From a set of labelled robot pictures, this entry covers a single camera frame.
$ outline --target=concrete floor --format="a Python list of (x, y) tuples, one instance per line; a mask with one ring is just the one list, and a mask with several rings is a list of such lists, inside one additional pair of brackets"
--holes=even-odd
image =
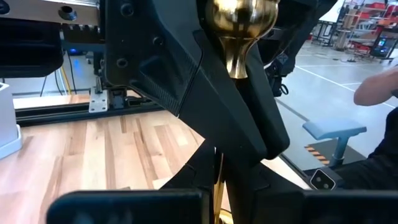
[[(367, 156), (379, 144), (384, 134), (385, 118), (398, 106), (398, 99), (384, 104), (363, 107), (353, 103), (355, 89), (367, 77), (390, 66), (379, 61), (360, 60), (346, 62), (352, 56), (334, 51), (330, 47), (319, 47), (306, 43), (296, 58), (295, 70), (284, 79), (290, 94), (277, 99), (278, 106), (288, 130), (291, 144), (284, 154), (299, 168), (313, 169), (322, 166), (304, 146), (315, 143), (303, 128), (305, 120), (344, 117), (367, 126), (368, 131), (349, 140), (349, 145)], [(79, 93), (95, 84), (92, 65), (83, 56), (72, 57), (76, 88)], [(69, 61), (65, 58), (65, 71), (72, 86)], [(44, 78), (8, 78), (15, 98), (39, 96)], [(58, 95), (54, 75), (47, 77), (45, 95)]]

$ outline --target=gray floor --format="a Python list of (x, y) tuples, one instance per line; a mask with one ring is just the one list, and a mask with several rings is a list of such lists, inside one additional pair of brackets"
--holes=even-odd
[(370, 107), (353, 103), (354, 91), (365, 78), (396, 63), (346, 62), (351, 57), (331, 48), (305, 44), (296, 58), (295, 70), (284, 79), (290, 94), (278, 99), (279, 108), (292, 142), (284, 153), (301, 169), (321, 166), (303, 148), (316, 142), (301, 128), (305, 119), (344, 117), (366, 125), (368, 131), (351, 138), (348, 144), (367, 156), (383, 137), (387, 114), (398, 106), (396, 98)]

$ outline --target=gold knob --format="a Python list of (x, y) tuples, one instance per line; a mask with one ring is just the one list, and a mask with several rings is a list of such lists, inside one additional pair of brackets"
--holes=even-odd
[(220, 38), (231, 78), (247, 78), (246, 54), (275, 24), (279, 0), (209, 0), (206, 21)]

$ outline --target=orange warning stripe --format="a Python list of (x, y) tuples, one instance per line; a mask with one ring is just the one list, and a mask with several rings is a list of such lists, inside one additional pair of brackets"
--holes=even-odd
[(325, 158), (325, 156), (321, 155), (318, 151), (316, 151), (313, 147), (305, 146), (305, 149), (310, 152), (315, 158), (317, 158), (322, 164), (329, 164), (329, 160)]

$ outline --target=wooden table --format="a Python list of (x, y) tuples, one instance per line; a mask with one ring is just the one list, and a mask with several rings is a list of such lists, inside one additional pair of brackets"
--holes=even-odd
[[(74, 190), (158, 189), (203, 141), (167, 111), (34, 126), (22, 134), (23, 148), (0, 160), (0, 223), (44, 223), (49, 205)], [(309, 189), (281, 159), (262, 163)]]

